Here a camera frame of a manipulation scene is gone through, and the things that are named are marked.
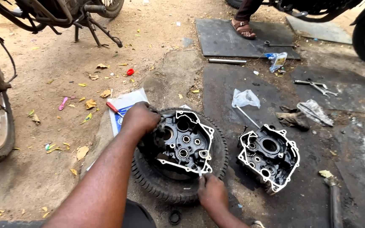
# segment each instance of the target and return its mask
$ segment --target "brown sandal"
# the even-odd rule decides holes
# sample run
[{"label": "brown sandal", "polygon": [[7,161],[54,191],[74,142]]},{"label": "brown sandal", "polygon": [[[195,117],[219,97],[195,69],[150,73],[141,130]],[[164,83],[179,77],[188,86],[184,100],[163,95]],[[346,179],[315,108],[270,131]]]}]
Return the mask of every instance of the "brown sandal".
[{"label": "brown sandal", "polygon": [[254,36],[254,37],[247,37],[247,36],[244,36],[243,34],[241,34],[242,32],[250,32],[250,33],[253,33],[253,29],[247,29],[247,28],[241,28],[241,29],[238,29],[242,26],[245,26],[245,25],[248,25],[249,22],[240,22],[240,23],[236,23],[235,25],[232,25],[232,21],[230,21],[230,26],[232,28],[234,28],[234,30],[236,31],[237,34],[239,34],[239,36],[245,38],[245,39],[248,39],[248,40],[254,40],[256,39],[257,36]]}]

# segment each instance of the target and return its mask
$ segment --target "rubber seal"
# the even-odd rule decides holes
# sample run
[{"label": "rubber seal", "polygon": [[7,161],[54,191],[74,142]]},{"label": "rubber seal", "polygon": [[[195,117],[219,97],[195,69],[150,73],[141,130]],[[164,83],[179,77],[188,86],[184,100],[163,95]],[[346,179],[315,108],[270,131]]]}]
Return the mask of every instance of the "rubber seal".
[{"label": "rubber seal", "polygon": [[168,217],[168,220],[170,221],[171,225],[178,225],[181,221],[181,213],[178,210],[173,210],[170,213],[170,216]]}]

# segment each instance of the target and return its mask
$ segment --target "plastic bag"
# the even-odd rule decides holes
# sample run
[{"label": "plastic bag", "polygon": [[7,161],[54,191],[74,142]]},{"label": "plastic bag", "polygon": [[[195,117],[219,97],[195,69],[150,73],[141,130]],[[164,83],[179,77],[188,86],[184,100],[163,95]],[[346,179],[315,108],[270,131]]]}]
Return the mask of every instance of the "plastic bag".
[{"label": "plastic bag", "polygon": [[282,67],[285,63],[285,60],[287,59],[287,53],[266,53],[264,54],[268,59],[271,60],[271,67],[269,68],[270,72],[273,73],[278,68]]},{"label": "plastic bag", "polygon": [[235,107],[235,105],[239,107],[251,105],[260,108],[260,100],[251,90],[240,92],[238,89],[235,89],[233,92],[232,107]]}]

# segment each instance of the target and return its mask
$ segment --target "dirt ground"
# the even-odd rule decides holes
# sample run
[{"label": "dirt ground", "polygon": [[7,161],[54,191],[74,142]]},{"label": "dirt ground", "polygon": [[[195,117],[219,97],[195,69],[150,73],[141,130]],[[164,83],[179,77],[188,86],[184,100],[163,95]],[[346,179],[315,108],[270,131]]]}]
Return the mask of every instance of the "dirt ground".
[{"label": "dirt ground", "polygon": [[[353,27],[349,24],[361,10],[362,7],[350,10],[334,22],[351,35]],[[78,43],[74,43],[73,27],[57,28],[63,33],[61,36],[49,28],[34,35],[0,15],[0,36],[5,40],[18,71],[8,96],[15,119],[15,147],[20,148],[0,164],[0,210],[6,211],[0,220],[41,219],[45,213],[42,207],[54,210],[75,186],[78,177],[70,169],[80,172],[83,162],[77,161],[76,149],[79,146],[88,146],[90,150],[97,147],[94,138],[107,110],[106,100],[99,96],[98,91],[113,89],[116,97],[139,88],[144,77],[162,64],[166,53],[175,49],[199,49],[195,18],[230,19],[235,12],[224,0],[150,0],[148,6],[143,6],[141,0],[125,1],[121,13],[114,20],[93,16],[122,40],[123,48],[117,48],[97,31],[101,43],[109,44],[109,48],[98,48],[87,29],[80,30]],[[286,23],[285,16],[273,8],[262,6],[253,20]],[[193,39],[193,44],[184,48],[183,37]],[[299,52],[305,59],[294,62],[294,66],[318,62],[324,67],[350,69],[365,76],[365,63],[358,59],[351,46],[329,42],[311,44],[304,38],[296,39],[301,45]],[[204,58],[200,57],[200,60],[200,64],[205,62]],[[96,69],[99,63],[107,65],[108,69]],[[11,63],[3,50],[0,50],[0,66],[7,78],[12,75]],[[246,67],[267,73],[269,63],[263,59],[251,60]],[[124,77],[129,68],[133,68],[135,73]],[[99,79],[91,80],[90,74],[98,75]],[[287,79],[282,77],[277,82]],[[200,70],[195,79],[189,82],[182,80],[181,83],[182,100],[177,92],[167,93],[164,99],[172,101],[170,104],[189,103],[193,109],[201,110],[200,96],[190,94],[192,85],[201,89]],[[156,89],[161,87],[153,86],[153,91]],[[75,96],[76,99],[68,100],[64,110],[59,111],[58,106],[66,96]],[[95,100],[97,106],[86,110],[84,101],[79,102],[83,97]],[[40,118],[40,125],[28,117],[31,110]],[[89,113],[92,113],[92,119],[81,125]],[[63,151],[47,154],[45,143],[50,142]],[[66,150],[64,142],[71,145],[69,150]]]}]

